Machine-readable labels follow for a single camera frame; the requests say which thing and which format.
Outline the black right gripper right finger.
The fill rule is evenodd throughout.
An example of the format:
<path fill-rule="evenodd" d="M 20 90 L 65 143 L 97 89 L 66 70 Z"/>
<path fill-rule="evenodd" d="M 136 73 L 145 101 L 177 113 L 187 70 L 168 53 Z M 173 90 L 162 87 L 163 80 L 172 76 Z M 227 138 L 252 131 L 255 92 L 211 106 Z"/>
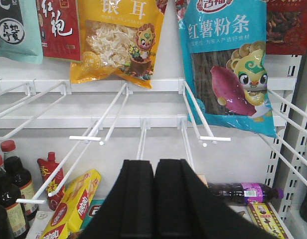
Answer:
<path fill-rule="evenodd" d="M 154 177 L 156 238 L 157 239 L 231 239 L 218 230 L 216 235 L 205 235 L 202 226 L 192 222 L 189 214 L 181 162 L 161 159 Z"/>

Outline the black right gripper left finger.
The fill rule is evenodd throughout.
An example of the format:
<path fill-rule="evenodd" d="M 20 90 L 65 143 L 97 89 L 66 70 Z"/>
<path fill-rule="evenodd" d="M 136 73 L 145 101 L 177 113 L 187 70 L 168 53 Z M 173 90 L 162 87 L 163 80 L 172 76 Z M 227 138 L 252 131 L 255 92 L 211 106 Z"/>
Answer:
<path fill-rule="evenodd" d="M 124 160 L 99 214 L 100 239 L 152 239 L 153 170 L 148 161 Z"/>

